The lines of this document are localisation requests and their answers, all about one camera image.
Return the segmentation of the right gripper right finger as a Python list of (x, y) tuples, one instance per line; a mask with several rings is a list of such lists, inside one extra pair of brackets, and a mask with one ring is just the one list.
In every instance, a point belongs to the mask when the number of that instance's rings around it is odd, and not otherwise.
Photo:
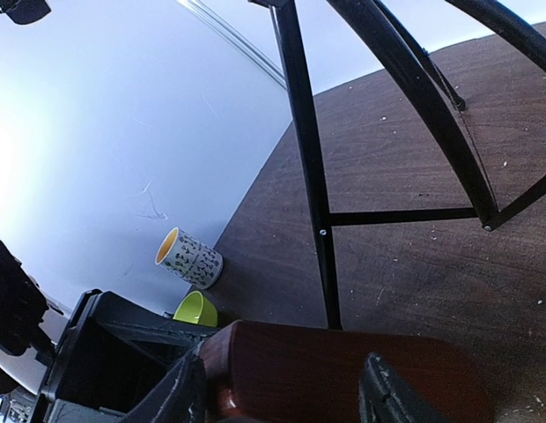
[(365, 358), (358, 403), (361, 422), (450, 422), (376, 352)]

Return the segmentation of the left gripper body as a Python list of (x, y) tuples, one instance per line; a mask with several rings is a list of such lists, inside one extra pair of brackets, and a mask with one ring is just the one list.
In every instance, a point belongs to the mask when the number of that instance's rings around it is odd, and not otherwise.
[(118, 422), (186, 353), (200, 357), (214, 334), (112, 292), (86, 292), (42, 380), (33, 421)]

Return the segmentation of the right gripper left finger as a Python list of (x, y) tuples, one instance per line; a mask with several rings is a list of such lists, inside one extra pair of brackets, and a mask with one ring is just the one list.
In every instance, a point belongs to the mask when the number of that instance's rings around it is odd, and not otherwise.
[(186, 353), (150, 393), (118, 422), (204, 422), (206, 374), (201, 358)]

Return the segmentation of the wooden metronome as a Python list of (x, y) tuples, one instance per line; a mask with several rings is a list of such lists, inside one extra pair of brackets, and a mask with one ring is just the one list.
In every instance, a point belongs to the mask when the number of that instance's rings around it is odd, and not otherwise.
[(492, 422), (476, 366), (434, 338), (238, 320), (201, 349), (210, 421), (358, 422), (358, 384), (379, 353), (421, 397), (452, 422)]

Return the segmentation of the black music stand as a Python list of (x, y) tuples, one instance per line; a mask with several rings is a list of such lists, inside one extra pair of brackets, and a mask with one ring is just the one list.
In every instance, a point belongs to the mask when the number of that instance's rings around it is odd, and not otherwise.
[(266, 1), (263, 7), (270, 12), (283, 65), (329, 328), (342, 326), (334, 244), (338, 227), (476, 219), (484, 231), (492, 232), (546, 196), (546, 174), (536, 173), (538, 163), (529, 155), (522, 124), (507, 127), (514, 134), (513, 145), (520, 152), (522, 166), (520, 192), (507, 204), (496, 192), (486, 150), (477, 143), (486, 136), (491, 148), (505, 144), (505, 129), (495, 120), (485, 119), (483, 111), (501, 107), (512, 118), (520, 112), (522, 104), (515, 94), (531, 83), (517, 60), (499, 53), (486, 57), (482, 49), (466, 52), (465, 57), (480, 63), (488, 77), (476, 81), (471, 92), (462, 96), (381, 1), (334, 1), (333, 9), (381, 62), (387, 80), (400, 92), (395, 109), (382, 114), (380, 132), (369, 133), (360, 141), (375, 177), (376, 204), (397, 196), (397, 188), (382, 187), (393, 174), (424, 177), (438, 164), (446, 167), (448, 185), (464, 195), (467, 204), (429, 208), (417, 200), (400, 210), (378, 206), (372, 211), (333, 211), (296, 5)]

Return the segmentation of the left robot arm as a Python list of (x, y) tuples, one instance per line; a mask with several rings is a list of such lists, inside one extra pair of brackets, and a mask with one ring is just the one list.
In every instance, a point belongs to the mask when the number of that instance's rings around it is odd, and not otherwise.
[(157, 315), (113, 292), (82, 294), (59, 341), (49, 305), (0, 240), (0, 351), (45, 365), (32, 422), (204, 422), (199, 351), (217, 329)]

